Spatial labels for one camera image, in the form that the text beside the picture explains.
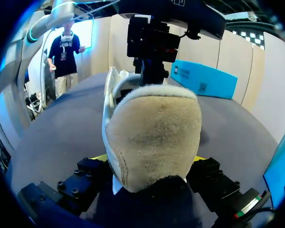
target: man's arm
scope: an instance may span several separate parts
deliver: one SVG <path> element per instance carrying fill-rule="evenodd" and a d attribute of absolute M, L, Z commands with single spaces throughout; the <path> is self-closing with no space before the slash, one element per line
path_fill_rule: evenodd
<path fill-rule="evenodd" d="M 73 45 L 74 45 L 74 51 L 77 54 L 83 53 L 86 50 L 85 46 L 80 46 L 80 41 L 79 41 L 78 36 L 76 36 L 76 38 L 74 39 Z"/>
<path fill-rule="evenodd" d="M 53 64 L 53 56 L 54 56 L 54 47 L 55 42 L 52 43 L 51 50 L 49 52 L 48 58 L 47 58 L 47 63 L 49 65 L 49 70 L 50 72 L 53 72 L 53 68 L 56 68 L 56 66 Z"/>

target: blue screen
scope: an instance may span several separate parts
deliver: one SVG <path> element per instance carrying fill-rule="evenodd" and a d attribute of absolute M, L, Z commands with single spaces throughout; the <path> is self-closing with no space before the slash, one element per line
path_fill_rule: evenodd
<path fill-rule="evenodd" d="M 264 178 L 271 192 L 273 206 L 277 208 L 285 197 L 285 135 L 276 149 Z"/>

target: white wall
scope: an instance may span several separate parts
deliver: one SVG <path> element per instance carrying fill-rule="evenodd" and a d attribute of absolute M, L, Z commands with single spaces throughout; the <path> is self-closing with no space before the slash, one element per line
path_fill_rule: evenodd
<path fill-rule="evenodd" d="M 279 143 L 285 134 L 285 42 L 264 33 L 265 74 L 252 114 Z"/>

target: beige wall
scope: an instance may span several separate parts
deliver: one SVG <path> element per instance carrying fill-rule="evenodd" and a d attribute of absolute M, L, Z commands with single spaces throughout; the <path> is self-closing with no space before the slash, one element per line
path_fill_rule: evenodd
<path fill-rule="evenodd" d="M 237 77 L 233 100 L 242 104 L 252 65 L 252 43 L 225 31 L 220 42 L 217 69 Z"/>
<path fill-rule="evenodd" d="M 250 112 L 259 96 L 265 70 L 265 51 L 257 45 L 253 46 L 252 51 L 252 66 L 249 82 L 242 103 L 242 106 Z"/>
<path fill-rule="evenodd" d="M 184 34 L 185 31 L 184 28 L 181 28 L 180 33 Z M 201 37 L 200 40 L 192 40 L 188 37 L 184 37 L 180 40 L 178 59 L 217 68 L 219 59 L 219 40 L 201 34 L 199 34 L 199 36 Z"/>
<path fill-rule="evenodd" d="M 264 33 L 265 72 L 252 114 L 279 143 L 285 134 L 285 42 Z"/>
<path fill-rule="evenodd" d="M 134 72 L 134 58 L 127 56 L 129 21 L 129 19 L 124 19 L 120 15 L 111 17 L 108 62 L 109 67 L 115 67 L 118 71 Z"/>
<path fill-rule="evenodd" d="M 91 48 L 91 76 L 109 70 L 109 34 L 111 18 L 96 19 L 94 22 Z"/>

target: khaki pants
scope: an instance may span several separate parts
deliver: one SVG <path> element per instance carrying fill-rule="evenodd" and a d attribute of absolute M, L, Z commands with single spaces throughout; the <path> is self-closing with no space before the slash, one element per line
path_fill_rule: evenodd
<path fill-rule="evenodd" d="M 56 98 L 59 98 L 67 90 L 78 84 L 78 74 L 69 74 L 55 79 Z"/>

